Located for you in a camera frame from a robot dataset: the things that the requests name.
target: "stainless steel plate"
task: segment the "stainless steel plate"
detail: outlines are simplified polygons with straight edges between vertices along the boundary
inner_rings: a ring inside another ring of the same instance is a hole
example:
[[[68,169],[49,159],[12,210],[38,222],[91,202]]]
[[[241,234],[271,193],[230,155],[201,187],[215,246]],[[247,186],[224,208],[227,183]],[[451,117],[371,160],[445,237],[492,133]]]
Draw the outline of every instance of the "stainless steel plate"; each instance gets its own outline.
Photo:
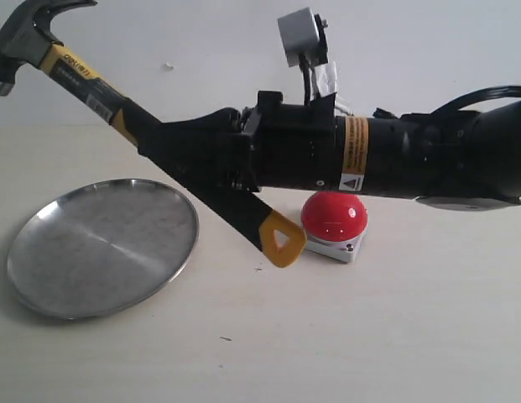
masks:
[[[8,254],[20,301],[62,319],[99,317],[153,295],[184,268],[198,237],[192,204],[175,189],[116,180],[40,210]]]

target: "red dome button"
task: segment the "red dome button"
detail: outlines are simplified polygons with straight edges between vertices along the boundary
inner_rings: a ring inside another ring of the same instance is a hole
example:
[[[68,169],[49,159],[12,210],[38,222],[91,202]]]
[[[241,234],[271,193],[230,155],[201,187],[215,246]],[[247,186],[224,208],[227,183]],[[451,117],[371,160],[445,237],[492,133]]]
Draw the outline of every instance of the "red dome button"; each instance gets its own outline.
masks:
[[[301,211],[305,231],[328,242],[354,239],[366,229],[367,209],[355,195],[319,191]]]

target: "black cable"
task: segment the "black cable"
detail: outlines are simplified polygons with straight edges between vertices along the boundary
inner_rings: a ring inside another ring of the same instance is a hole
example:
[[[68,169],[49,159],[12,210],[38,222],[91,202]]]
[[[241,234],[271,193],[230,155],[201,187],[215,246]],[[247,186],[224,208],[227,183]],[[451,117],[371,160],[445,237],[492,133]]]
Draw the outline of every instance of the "black cable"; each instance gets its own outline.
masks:
[[[300,54],[300,69],[303,73],[303,82],[305,84],[305,105],[310,105],[310,65],[302,53]]]
[[[495,86],[470,92],[434,110],[431,116],[437,117],[442,114],[453,113],[464,107],[474,105],[475,103],[499,98],[521,98],[521,86]]]

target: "table surface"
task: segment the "table surface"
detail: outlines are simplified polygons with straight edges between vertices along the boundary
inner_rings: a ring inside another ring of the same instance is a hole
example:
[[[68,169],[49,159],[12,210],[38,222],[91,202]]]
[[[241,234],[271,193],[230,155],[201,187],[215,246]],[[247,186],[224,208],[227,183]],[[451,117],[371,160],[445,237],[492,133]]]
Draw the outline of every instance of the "table surface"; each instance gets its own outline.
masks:
[[[0,403],[521,402],[521,207],[363,198],[355,264],[304,253],[282,270],[192,197],[198,246],[157,295],[88,322],[20,306],[4,275],[16,232],[123,177],[175,186],[109,128],[0,129]],[[291,217],[309,195],[261,193]]]

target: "warning triangle symbol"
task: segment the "warning triangle symbol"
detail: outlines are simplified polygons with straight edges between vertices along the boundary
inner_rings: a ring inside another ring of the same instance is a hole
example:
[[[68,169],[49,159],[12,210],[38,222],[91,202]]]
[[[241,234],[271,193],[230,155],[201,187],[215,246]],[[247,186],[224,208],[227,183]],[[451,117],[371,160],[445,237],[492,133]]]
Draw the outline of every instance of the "warning triangle symbol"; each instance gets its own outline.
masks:
[[[355,189],[357,187],[357,179],[354,179],[353,181],[344,182],[344,185],[351,189]]]

